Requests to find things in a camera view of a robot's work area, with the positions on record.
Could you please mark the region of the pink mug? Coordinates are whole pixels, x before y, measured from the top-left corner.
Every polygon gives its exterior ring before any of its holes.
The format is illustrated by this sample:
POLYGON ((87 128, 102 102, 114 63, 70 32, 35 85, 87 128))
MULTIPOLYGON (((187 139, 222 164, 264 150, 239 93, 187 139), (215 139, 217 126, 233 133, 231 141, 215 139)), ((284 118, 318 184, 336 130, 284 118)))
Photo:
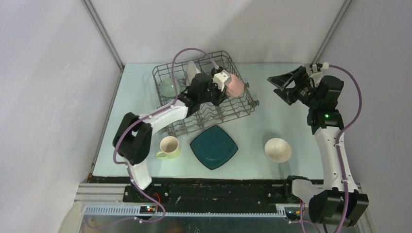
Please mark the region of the pink mug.
POLYGON ((244 83, 235 74, 230 73, 229 79, 225 82, 226 94, 231 97, 239 97, 244 93, 244 83))

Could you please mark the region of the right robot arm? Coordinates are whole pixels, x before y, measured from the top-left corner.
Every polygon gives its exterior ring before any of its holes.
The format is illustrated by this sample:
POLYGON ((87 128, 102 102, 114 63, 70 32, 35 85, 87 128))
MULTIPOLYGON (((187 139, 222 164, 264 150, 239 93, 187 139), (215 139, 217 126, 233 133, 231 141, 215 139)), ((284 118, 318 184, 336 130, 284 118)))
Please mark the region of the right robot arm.
POLYGON ((331 75, 324 75, 326 63, 310 68, 300 66, 286 74, 271 76, 268 82, 274 92, 288 105, 297 101, 308 107, 307 124, 317 142, 322 167, 323 188, 316 187, 308 178, 289 176, 288 186, 282 190, 285 201, 295 203, 299 199, 307 205, 313 223, 353 227, 369 205, 366 194, 358 190, 350 172, 344 148, 343 123, 337 109, 344 82, 331 75))

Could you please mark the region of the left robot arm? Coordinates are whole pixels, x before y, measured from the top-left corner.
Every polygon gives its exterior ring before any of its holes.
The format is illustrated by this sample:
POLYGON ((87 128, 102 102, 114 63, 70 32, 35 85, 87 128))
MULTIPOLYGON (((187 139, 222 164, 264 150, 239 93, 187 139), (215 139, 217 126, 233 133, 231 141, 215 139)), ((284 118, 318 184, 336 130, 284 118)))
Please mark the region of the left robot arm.
POLYGON ((170 103, 147 114, 135 115, 129 112, 123 117, 113 139, 114 155, 124 159, 123 164, 137 187, 135 196, 141 202, 150 201, 154 195, 153 188, 149 186, 152 177, 146 161, 152 136, 166 126, 193 115, 203 103, 222 103, 233 81, 234 76, 225 71, 213 77, 199 73, 170 103))

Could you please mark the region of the green ceramic bowl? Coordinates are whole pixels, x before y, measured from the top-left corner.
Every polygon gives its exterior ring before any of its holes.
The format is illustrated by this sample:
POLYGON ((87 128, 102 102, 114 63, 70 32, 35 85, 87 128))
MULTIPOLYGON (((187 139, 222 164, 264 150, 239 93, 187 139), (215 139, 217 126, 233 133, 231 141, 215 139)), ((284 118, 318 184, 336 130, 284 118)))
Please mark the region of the green ceramic bowl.
POLYGON ((172 78, 165 78, 159 85, 160 94, 167 98, 174 98, 176 95, 175 90, 179 94, 181 89, 178 82, 174 85, 172 78))

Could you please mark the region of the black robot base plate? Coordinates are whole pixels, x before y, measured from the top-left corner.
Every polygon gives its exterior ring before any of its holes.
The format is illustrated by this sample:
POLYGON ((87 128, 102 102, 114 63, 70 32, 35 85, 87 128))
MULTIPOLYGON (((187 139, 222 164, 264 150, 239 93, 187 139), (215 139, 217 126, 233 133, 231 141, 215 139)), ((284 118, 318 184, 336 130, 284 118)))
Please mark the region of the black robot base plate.
POLYGON ((90 183, 125 184, 121 200, 143 203, 158 210, 176 211, 251 211, 274 210, 280 204, 300 203, 292 195, 292 176, 283 180, 225 180, 153 178, 144 189, 146 196, 133 187, 128 177, 92 176, 90 183))

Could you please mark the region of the white ruffled plate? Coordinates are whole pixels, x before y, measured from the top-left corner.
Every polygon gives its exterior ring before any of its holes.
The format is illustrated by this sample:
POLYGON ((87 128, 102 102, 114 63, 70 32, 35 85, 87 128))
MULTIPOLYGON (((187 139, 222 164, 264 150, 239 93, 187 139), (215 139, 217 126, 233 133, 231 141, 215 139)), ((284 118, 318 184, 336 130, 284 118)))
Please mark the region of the white ruffled plate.
POLYGON ((189 83, 191 83, 193 78, 200 73, 200 70, 197 68, 196 64, 193 61, 187 62, 186 74, 189 83))

